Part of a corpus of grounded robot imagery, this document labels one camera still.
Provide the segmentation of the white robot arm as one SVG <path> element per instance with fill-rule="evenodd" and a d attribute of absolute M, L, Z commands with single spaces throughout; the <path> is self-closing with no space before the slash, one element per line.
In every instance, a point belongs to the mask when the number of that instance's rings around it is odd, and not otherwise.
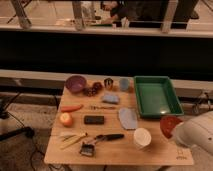
<path fill-rule="evenodd" d="M 199 146 L 213 155 L 213 111 L 178 124 L 172 130 L 172 139 L 180 146 Z"/>

